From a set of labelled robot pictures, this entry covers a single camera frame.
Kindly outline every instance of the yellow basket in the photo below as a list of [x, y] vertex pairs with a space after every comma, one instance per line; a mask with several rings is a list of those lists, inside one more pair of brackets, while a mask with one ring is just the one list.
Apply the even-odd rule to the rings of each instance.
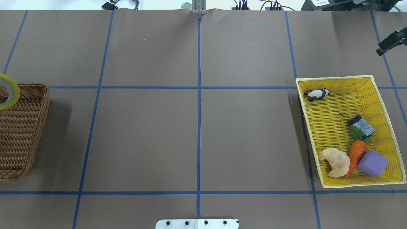
[[[371, 75], [296, 79], [315, 162], [322, 187], [338, 188], [364, 185], [406, 183], [406, 175], [392, 124], [379, 90]], [[309, 102], [304, 92], [327, 88], [330, 95]], [[347, 121], [356, 114], [376, 128], [367, 142], [367, 150], [375, 150], [389, 160], [381, 176], [366, 176], [355, 169], [347, 178], [328, 176], [331, 167], [326, 160], [318, 160], [325, 148], [337, 148], [349, 155], [353, 139]]]

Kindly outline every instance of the panda figurine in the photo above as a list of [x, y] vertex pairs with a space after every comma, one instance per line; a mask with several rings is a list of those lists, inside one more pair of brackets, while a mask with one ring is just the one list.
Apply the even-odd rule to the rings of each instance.
[[309, 99], [310, 102], [313, 102], [314, 100], [320, 100], [329, 94], [330, 93], [326, 88], [320, 89], [320, 90], [309, 90], [309, 91], [304, 92], [304, 95], [307, 95], [310, 97], [310, 99]]

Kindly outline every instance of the wicker basket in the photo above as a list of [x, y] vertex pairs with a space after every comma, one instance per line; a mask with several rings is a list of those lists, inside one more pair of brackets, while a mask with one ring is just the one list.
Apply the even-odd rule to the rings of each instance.
[[[0, 111], [0, 181], [18, 180], [32, 167], [50, 104], [46, 85], [18, 86], [18, 102]], [[0, 86], [0, 103], [7, 97], [5, 87]]]
[[[371, 75], [296, 79], [308, 133], [322, 187], [337, 188], [363, 185], [406, 183], [406, 175], [392, 124]], [[309, 102], [305, 91], [327, 88], [330, 95]], [[367, 150], [375, 150], [389, 160], [381, 176], [369, 177], [355, 169], [347, 178], [328, 176], [331, 167], [318, 161], [318, 153], [333, 147], [349, 155], [353, 139], [347, 121], [356, 114], [376, 128], [367, 142]]]

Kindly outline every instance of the can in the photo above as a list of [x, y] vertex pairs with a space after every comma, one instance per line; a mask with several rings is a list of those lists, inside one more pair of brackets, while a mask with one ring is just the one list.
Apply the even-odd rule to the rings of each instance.
[[360, 114], [355, 115], [348, 121], [348, 124], [351, 126], [355, 126], [363, 131], [363, 137], [367, 137], [372, 135], [376, 129], [371, 126], [365, 118], [363, 118]]

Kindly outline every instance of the table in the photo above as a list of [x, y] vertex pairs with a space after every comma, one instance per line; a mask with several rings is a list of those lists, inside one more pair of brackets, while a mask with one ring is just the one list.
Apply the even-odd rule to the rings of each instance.
[[294, 79], [372, 74], [407, 158], [407, 13], [2, 11], [0, 69], [49, 85], [2, 228], [404, 228], [407, 185], [322, 189]]

